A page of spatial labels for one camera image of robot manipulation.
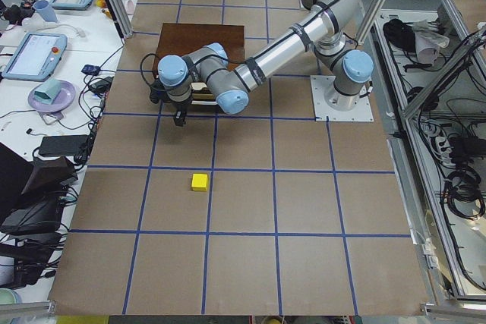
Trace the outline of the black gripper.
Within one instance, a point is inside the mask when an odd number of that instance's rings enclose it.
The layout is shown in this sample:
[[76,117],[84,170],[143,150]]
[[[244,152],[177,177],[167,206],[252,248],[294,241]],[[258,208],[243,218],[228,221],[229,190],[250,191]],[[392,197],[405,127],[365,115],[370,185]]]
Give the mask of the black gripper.
[[173,120],[176,126],[181,126],[186,124],[186,114],[191,106],[191,97],[182,101],[175,101],[170,99],[169,109],[172,112],[176,112],[173,116]]

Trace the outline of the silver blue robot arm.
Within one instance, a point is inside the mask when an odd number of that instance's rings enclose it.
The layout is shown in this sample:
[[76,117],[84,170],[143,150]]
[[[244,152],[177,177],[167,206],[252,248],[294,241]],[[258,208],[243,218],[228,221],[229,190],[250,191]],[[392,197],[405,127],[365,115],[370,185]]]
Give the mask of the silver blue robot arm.
[[301,0],[308,16],[291,25],[281,37],[256,55],[237,63],[230,71],[224,48],[217,42],[187,55],[166,55],[157,65],[150,83],[150,101],[170,102],[176,108],[174,122],[185,125],[192,101],[191,84],[204,83],[216,104],[228,115],[243,111],[248,94],[298,55],[311,51],[333,73],[333,83],[323,97],[337,111],[353,110],[370,80],[374,63],[366,52],[346,46],[344,26],[351,20],[359,0]]

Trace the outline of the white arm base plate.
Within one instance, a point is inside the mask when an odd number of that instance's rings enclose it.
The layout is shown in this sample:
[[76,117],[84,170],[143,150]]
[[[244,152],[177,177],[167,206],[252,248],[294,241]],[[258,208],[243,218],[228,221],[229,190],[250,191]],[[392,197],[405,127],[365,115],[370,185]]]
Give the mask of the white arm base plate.
[[366,122],[374,121],[365,87],[355,96],[344,96],[334,88],[334,76],[312,75],[311,95],[316,121]]

